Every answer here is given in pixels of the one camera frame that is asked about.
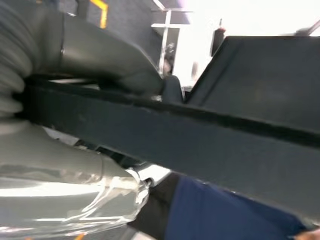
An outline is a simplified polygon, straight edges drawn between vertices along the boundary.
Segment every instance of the black object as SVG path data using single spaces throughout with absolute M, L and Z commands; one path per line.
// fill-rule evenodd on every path
M 225 39 L 225 32 L 226 29 L 221 26 L 220 21 L 220 26 L 213 33 L 210 54 L 211 57 L 213 57 L 214 53 L 216 53 L 217 50 L 223 42 L 223 39 Z
M 320 219 L 318 134 L 45 81 L 23 102 L 35 124 Z
M 229 37 L 186 100 L 189 106 L 320 133 L 320 40 Z
M 148 202 L 128 225 L 156 240 L 164 240 L 169 212 L 180 176 L 171 173 L 155 187 L 151 187 Z

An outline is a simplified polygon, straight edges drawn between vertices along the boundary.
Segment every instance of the blue fabric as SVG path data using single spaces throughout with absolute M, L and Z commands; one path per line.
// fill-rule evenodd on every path
M 293 215 L 183 176 L 165 240 L 288 240 L 304 230 Z

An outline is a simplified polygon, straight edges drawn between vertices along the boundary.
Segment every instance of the dark wall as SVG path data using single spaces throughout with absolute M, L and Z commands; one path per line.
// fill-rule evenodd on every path
M 151 28 L 152 13 L 149 6 L 143 0 L 105 0 L 105 2 L 109 6 L 107 31 L 140 46 L 155 64 L 159 60 L 162 37 Z M 98 24 L 100 9 L 91 4 L 88 20 Z

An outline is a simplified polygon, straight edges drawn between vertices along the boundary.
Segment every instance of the yellow stripe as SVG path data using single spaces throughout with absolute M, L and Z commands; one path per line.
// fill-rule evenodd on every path
M 81 234 L 75 238 L 74 240 L 82 240 L 85 237 L 85 234 Z
M 91 0 L 91 2 L 101 9 L 102 12 L 101 12 L 101 18 L 100 19 L 100 27 L 102 29 L 106 28 L 107 16 L 108 16 L 108 4 L 103 2 L 103 0 Z

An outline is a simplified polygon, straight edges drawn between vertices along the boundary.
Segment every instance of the gray hose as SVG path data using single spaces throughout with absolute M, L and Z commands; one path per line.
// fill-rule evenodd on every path
M 11 94 L 23 91 L 23 78 L 38 65 L 39 50 L 23 20 L 4 2 L 0 2 L 0 27 L 0 134 L 3 135 L 28 125 L 14 118 L 23 105 Z

